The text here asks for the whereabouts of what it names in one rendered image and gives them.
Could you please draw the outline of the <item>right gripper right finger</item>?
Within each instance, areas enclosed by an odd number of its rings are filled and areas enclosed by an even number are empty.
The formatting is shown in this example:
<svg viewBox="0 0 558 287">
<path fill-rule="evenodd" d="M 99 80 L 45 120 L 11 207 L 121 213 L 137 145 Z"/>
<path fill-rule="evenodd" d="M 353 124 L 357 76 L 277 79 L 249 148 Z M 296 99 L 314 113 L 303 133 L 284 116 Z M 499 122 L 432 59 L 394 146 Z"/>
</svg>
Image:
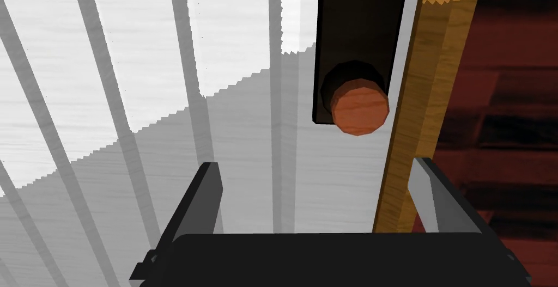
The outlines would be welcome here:
<svg viewBox="0 0 558 287">
<path fill-rule="evenodd" d="M 430 158 L 413 160 L 408 190 L 427 233 L 489 233 L 489 226 Z"/>
</svg>

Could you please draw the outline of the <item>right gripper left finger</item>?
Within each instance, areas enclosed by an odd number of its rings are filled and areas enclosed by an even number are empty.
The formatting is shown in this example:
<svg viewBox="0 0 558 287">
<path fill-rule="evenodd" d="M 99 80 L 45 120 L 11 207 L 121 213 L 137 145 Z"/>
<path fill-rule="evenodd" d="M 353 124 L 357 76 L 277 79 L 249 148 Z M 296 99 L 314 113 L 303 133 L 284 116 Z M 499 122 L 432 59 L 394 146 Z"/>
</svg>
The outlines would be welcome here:
<svg viewBox="0 0 558 287">
<path fill-rule="evenodd" d="M 204 162 L 189 184 L 155 248 L 156 255 L 185 234 L 212 234 L 223 195 L 217 162 Z"/>
</svg>

